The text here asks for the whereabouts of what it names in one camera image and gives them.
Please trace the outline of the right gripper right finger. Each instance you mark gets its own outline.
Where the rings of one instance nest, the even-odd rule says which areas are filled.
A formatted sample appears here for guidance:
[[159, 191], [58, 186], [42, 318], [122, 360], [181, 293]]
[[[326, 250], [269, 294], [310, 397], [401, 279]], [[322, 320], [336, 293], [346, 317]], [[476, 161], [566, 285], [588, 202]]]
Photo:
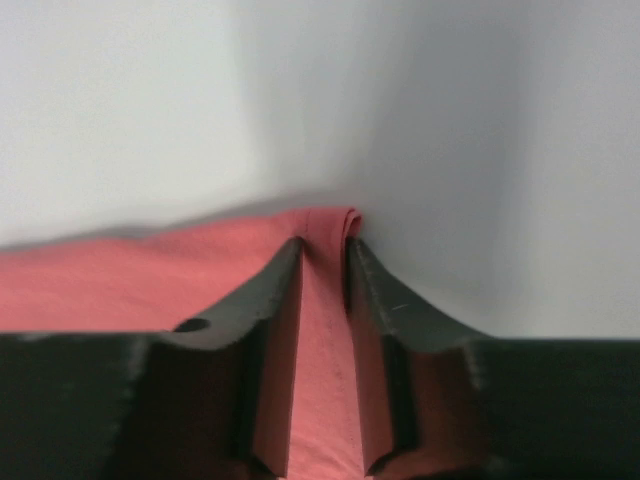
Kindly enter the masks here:
[[365, 472], [377, 479], [635, 479], [639, 343], [499, 338], [347, 242]]

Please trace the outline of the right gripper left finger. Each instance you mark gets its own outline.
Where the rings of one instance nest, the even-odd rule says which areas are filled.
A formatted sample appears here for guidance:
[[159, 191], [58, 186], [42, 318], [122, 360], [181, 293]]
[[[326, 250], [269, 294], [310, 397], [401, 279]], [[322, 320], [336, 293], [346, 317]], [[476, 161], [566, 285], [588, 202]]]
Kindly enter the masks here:
[[303, 242], [171, 331], [1, 336], [5, 479], [278, 479]]

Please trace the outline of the salmon pink t shirt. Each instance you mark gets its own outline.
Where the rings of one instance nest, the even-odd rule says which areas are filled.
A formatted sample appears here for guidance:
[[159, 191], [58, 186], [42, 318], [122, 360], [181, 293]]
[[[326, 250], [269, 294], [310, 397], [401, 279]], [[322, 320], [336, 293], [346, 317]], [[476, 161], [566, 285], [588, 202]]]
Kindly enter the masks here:
[[288, 469], [278, 479], [377, 479], [364, 469], [349, 320], [351, 208], [302, 209], [141, 239], [103, 238], [5, 253], [6, 332], [171, 331], [303, 242]]

